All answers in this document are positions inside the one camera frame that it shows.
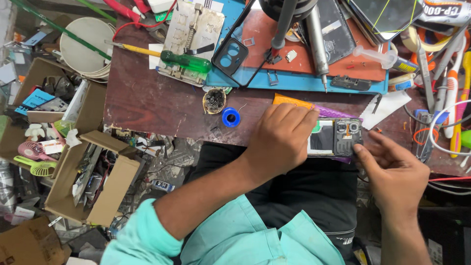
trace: smartphone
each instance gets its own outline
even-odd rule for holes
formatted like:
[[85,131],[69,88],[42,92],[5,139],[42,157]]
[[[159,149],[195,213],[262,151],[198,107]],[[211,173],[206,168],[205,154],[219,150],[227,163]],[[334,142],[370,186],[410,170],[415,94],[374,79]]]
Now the smartphone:
[[308,137],[308,157],[352,157],[363,144],[358,118],[319,118]]

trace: blue repair mat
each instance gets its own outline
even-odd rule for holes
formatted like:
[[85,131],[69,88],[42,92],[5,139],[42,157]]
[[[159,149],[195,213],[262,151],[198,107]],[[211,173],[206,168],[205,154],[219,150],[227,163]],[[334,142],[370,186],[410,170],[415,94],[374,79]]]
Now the blue repair mat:
[[[226,16],[224,24],[222,26],[221,35],[217,42],[216,49],[219,48],[219,44],[222,42],[221,39],[225,38],[229,32],[229,27],[232,26],[237,18],[240,16],[242,11],[245,8],[244,1],[238,0],[228,0],[225,1],[222,13]],[[277,71],[279,84],[270,85],[267,72],[270,72],[270,77],[274,80],[275,74],[273,70],[263,70],[261,69],[254,77],[252,82],[248,85],[250,88],[260,88],[260,89],[281,89],[281,90],[296,90],[296,91],[318,91],[324,92],[324,85],[320,78],[308,74],[294,74],[290,72]],[[339,92],[339,93],[352,93],[352,94],[371,94],[372,92],[379,92],[381,94],[386,94],[388,92],[388,80],[389,80],[389,70],[386,70],[386,79],[383,82],[373,82],[370,90],[368,91],[357,91],[350,89],[342,89],[338,87],[330,86],[332,77],[327,78],[327,91],[328,92]],[[213,66],[211,71],[208,73],[206,78],[205,85],[208,86],[228,86],[228,87],[238,87],[236,82],[230,79],[225,73],[219,70],[217,67]]]

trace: box packaging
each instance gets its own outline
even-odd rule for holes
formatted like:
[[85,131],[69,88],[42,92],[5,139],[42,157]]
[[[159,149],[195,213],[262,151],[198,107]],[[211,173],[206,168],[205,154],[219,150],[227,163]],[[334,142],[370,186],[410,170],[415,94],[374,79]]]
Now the box packaging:
[[49,219],[24,221],[0,234],[0,264],[61,265],[68,258]]
[[[82,134],[80,140],[82,144],[70,148],[66,155],[61,157],[62,162],[55,170],[57,178],[46,200],[45,209],[77,222],[108,227],[139,169],[140,163],[134,160],[137,149],[99,131]],[[89,143],[113,151],[119,156],[95,205],[84,211],[82,203],[77,207],[73,203],[72,185],[77,177],[76,168]]]
[[[14,106],[18,107],[21,105],[23,100],[25,100],[31,88],[35,85],[42,85],[42,82],[47,76],[62,76],[64,75],[63,70],[68,74],[72,74],[73,70],[63,66],[61,64],[51,62],[42,58],[35,58],[31,64],[31,68],[28,72],[28,75],[24,79],[23,84],[18,91],[18,94],[14,101]],[[85,93],[85,99],[83,105],[80,109],[79,115],[77,117],[75,128],[79,131],[77,136],[80,136],[83,133],[89,133],[93,130],[96,130],[101,125],[101,120],[103,119],[103,111],[105,109],[105,98],[106,98],[106,87],[95,83],[90,82],[89,87]],[[60,117],[60,113],[54,112],[43,112],[38,113],[34,111],[28,114],[28,117],[31,117],[34,122],[50,122]],[[26,129],[22,129],[12,125],[12,120],[8,117],[3,124],[0,124],[0,128],[4,126],[4,133],[0,138],[0,157],[6,159],[8,162],[15,165],[19,165],[23,168],[30,169],[30,166],[14,161],[13,158],[18,156],[18,146],[26,141],[24,133]],[[69,146],[64,147],[64,151],[61,154],[61,158],[57,163],[57,168],[60,167],[64,156],[67,153]],[[56,177],[56,170],[51,178]]]

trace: solder wire spool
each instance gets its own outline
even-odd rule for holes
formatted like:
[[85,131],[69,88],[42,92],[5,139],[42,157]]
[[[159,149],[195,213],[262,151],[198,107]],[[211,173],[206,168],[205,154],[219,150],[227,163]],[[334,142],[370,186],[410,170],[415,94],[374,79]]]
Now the solder wire spool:
[[227,107],[222,110],[222,123],[225,126],[232,128],[236,127],[240,123],[240,114],[233,107]]

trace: green screwdriver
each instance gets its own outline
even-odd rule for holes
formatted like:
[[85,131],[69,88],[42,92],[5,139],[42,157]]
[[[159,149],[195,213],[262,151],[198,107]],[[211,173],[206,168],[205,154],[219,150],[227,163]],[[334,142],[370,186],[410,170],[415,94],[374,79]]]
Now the green screwdriver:
[[179,65],[182,68],[186,68],[188,70],[193,70],[203,74],[207,74],[211,70],[211,62],[204,58],[199,58],[188,54],[176,55],[169,50],[164,50],[160,53],[158,51],[148,50],[129,44],[116,43],[112,41],[105,41],[105,43],[120,47],[121,49],[160,57],[160,60],[162,60],[162,62],[168,65]]
[[179,65],[182,68],[207,74],[211,71],[211,62],[204,58],[191,56],[188,54],[176,55],[169,50],[162,51],[160,60],[168,65]]

